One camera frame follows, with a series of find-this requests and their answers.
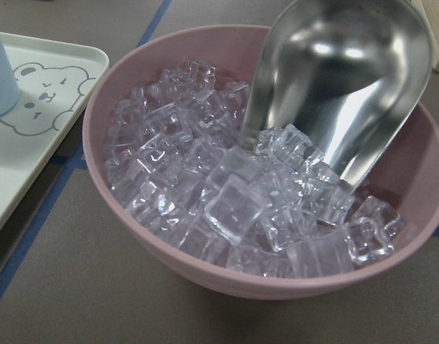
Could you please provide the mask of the steel ice scoop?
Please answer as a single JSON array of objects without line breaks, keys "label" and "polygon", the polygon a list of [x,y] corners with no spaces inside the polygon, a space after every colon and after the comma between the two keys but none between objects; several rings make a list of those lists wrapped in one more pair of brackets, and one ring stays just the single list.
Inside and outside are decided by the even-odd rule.
[{"label": "steel ice scoop", "polygon": [[239,143],[294,125],[350,193],[417,105],[432,53],[410,1],[294,1],[265,38]]}]

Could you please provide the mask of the pile of clear ice cubes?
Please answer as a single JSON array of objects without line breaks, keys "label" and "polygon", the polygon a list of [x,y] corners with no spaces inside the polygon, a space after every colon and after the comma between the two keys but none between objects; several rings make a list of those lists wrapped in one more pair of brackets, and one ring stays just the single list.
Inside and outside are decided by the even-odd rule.
[{"label": "pile of clear ice cubes", "polygon": [[116,201],[171,246],[245,274],[323,277],[391,255],[405,220],[365,188],[344,192],[302,132],[236,144],[248,93],[199,60],[132,88],[103,149]]}]

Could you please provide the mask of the light blue cup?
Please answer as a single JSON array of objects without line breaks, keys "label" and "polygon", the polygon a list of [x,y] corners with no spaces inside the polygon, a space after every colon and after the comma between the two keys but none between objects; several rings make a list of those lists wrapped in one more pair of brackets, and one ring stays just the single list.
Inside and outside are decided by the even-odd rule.
[{"label": "light blue cup", "polygon": [[18,102],[19,87],[0,36],[0,117]]}]

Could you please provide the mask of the white bear tray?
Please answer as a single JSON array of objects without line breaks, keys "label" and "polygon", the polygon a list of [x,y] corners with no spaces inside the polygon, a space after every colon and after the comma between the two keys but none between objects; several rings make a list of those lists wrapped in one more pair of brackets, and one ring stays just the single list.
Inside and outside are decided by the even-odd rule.
[{"label": "white bear tray", "polygon": [[0,231],[85,109],[109,68],[107,54],[80,44],[1,33],[18,103],[0,117]]}]

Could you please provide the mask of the pink bowl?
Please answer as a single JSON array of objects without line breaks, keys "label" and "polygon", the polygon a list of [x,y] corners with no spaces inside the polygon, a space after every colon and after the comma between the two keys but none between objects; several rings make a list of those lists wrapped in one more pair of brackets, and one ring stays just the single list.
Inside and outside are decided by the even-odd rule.
[{"label": "pink bowl", "polygon": [[208,289],[255,300],[293,300],[358,284],[399,265],[430,238],[439,225],[439,127],[417,105],[369,180],[375,196],[392,204],[407,226],[395,237],[395,253],[347,274],[278,279],[234,272],[203,262],[156,238],[115,200],[105,176],[103,144],[113,108],[132,87],[153,82],[165,68],[190,57],[205,59],[222,74],[251,81],[268,28],[221,24],[174,32],[143,44],[116,62],[92,93],[82,127],[85,160],[98,192],[141,245],[169,269]]}]

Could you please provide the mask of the bamboo cutting board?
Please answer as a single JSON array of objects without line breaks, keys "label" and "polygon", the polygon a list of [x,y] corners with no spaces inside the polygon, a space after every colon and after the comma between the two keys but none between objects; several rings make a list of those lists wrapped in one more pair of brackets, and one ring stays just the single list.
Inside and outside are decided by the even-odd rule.
[{"label": "bamboo cutting board", "polygon": [[439,72],[439,0],[415,1],[428,22],[433,40],[433,69]]}]

